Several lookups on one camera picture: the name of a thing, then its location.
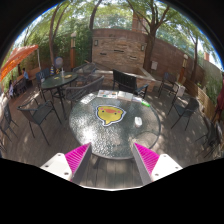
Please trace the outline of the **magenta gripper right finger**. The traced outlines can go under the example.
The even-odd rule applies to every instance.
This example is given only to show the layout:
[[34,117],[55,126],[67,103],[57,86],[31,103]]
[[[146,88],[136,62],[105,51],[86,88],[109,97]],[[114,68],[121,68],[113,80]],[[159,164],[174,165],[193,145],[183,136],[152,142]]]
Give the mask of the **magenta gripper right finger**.
[[137,143],[133,144],[133,155],[144,185],[182,169],[168,154],[159,155]]

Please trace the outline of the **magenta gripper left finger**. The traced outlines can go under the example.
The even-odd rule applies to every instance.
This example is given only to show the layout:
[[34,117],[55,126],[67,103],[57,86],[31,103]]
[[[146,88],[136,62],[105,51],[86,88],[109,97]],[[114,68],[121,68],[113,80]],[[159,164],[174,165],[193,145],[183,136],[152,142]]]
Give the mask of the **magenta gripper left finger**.
[[79,185],[91,153],[91,144],[87,143],[66,154],[57,153],[41,169]]

